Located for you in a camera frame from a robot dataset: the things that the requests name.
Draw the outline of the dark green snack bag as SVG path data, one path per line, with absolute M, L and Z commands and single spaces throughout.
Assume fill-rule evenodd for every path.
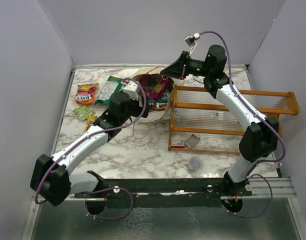
M 119 92 L 123 87 L 122 79 L 114 76 L 109 76 L 97 96 L 94 104 L 103 104 L 109 106 L 115 93 Z

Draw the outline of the yellow orange snack packet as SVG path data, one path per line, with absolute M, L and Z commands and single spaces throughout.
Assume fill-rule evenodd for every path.
M 96 115 L 89 115 L 86 117 L 86 126 L 84 128 L 85 133 L 89 130 L 97 118 L 98 117 Z

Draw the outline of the light green snack packet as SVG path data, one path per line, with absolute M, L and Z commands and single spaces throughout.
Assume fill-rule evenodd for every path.
M 75 108 L 73 112 L 77 115 L 80 121 L 84 121 L 87 117 L 93 115 L 95 112 L 88 105 L 81 105 L 78 108 Z

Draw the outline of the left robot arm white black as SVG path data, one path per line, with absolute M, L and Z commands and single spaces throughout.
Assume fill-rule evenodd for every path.
M 73 174 L 73 171 L 93 151 L 128 127 L 127 120 L 131 117 L 134 117 L 131 121 L 134 124 L 139 118 L 148 116 L 146 94 L 144 91 L 140 94 L 132 98 L 123 91 L 116 93 L 109 108 L 81 137 L 52 156 L 42 154 L 38 157 L 30 181 L 36 204 L 41 204 L 39 196 L 58 206 L 69 195 L 88 193 L 96 198 L 103 193 L 100 176 L 92 172 Z

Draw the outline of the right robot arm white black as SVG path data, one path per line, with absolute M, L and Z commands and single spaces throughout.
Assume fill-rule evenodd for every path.
M 279 122 L 253 107 L 233 85 L 224 72 L 227 57 L 225 48 L 217 44 L 209 47 L 204 61 L 192 59 L 188 51 L 183 51 L 160 73 L 174 79 L 184 79 L 188 75 L 203 77 L 206 91 L 227 107 L 242 126 L 244 134 L 238 146 L 240 155 L 224 174 L 222 184 L 223 191 L 233 196 L 240 191 L 258 161 L 276 150 Z

